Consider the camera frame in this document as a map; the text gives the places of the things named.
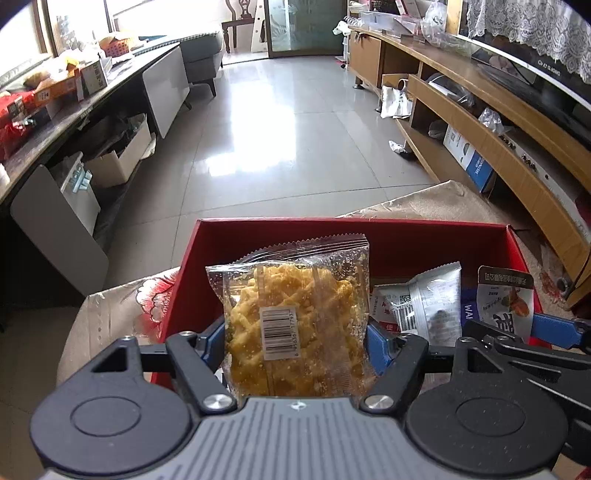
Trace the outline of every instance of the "window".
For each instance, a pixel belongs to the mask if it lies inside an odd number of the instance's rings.
[[[0,30],[0,45],[0,75],[41,53],[30,4]]]

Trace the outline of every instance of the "barcode label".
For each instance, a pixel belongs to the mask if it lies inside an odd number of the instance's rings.
[[[401,332],[405,332],[406,330],[416,330],[417,321],[414,317],[412,304],[393,308],[392,312],[396,317],[396,322],[398,323]]]
[[[261,336],[265,360],[300,357],[295,307],[261,307]]]

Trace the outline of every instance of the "white storage box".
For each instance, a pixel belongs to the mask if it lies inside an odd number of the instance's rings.
[[[142,113],[130,121],[141,125],[120,155],[113,150],[85,163],[85,167],[92,172],[95,185],[107,188],[125,183],[144,155],[151,141],[147,117]]]
[[[82,152],[64,158],[61,164],[51,169],[51,173],[66,201],[92,235],[100,206],[90,186],[92,174],[82,164]]]

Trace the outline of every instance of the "gray gripper base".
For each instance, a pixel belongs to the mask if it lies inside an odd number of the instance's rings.
[[[250,398],[203,420],[175,457],[141,480],[460,480],[419,453],[398,423],[347,398]],[[555,480],[549,471],[527,477]],[[43,480],[63,480],[48,471]]]

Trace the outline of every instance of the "blue and white box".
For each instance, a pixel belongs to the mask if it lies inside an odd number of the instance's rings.
[[[445,145],[449,153],[453,155],[462,168],[466,170],[480,193],[486,193],[492,189],[496,178],[495,171],[474,147],[450,125],[447,126],[443,145]]]

